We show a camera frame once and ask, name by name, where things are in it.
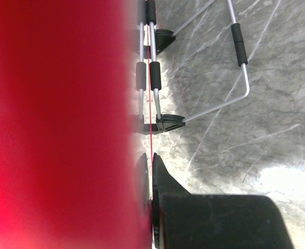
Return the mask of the pink framed whiteboard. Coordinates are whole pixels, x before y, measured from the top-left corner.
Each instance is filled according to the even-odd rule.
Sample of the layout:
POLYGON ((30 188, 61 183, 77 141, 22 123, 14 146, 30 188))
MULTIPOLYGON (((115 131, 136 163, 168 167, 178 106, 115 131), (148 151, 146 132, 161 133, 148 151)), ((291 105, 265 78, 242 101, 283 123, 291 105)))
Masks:
POLYGON ((150 248, 130 1, 0 1, 0 248, 150 248))

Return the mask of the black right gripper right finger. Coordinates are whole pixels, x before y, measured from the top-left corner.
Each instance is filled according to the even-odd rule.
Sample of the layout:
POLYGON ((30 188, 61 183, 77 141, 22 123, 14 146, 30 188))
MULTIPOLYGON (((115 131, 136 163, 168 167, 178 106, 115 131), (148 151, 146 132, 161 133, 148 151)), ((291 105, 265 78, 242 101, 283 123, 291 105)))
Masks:
POLYGON ((276 204, 260 195, 188 192, 152 161, 155 248, 293 248, 276 204))

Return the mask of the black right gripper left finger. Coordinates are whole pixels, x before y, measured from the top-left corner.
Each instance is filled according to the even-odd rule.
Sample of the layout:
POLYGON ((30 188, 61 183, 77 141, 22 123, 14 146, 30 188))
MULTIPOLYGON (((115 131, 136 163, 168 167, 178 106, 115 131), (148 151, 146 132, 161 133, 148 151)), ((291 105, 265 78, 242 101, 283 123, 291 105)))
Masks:
POLYGON ((143 153, 135 165, 135 183, 137 198, 141 208, 150 204, 150 186, 147 154, 143 153))

